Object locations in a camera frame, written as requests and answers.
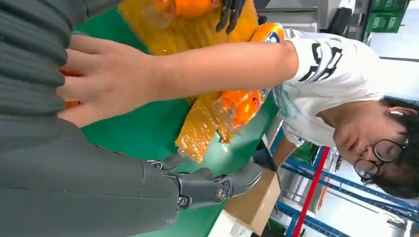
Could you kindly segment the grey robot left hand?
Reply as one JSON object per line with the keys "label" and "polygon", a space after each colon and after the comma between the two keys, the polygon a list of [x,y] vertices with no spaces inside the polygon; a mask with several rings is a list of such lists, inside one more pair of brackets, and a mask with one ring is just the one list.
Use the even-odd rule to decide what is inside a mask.
{"label": "grey robot left hand", "polygon": [[219,22],[215,27],[216,32],[225,29],[230,34],[235,29],[238,19],[242,14],[246,0],[221,0]]}

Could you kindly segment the person's hand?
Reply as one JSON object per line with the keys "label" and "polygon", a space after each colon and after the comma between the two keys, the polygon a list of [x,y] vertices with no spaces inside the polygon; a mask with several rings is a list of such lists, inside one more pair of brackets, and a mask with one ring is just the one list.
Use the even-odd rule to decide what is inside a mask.
{"label": "person's hand", "polygon": [[111,40],[73,35],[66,50],[66,76],[57,94],[81,104],[58,117],[83,127],[163,99],[155,56]]}

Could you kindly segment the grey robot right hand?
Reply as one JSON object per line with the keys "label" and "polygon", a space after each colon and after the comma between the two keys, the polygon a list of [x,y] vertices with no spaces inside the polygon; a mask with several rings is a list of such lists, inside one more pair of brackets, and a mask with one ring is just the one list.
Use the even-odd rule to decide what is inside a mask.
{"label": "grey robot right hand", "polygon": [[217,205],[261,178],[174,173],[89,143],[58,118],[0,118],[3,237],[127,237],[172,225],[182,209]]}

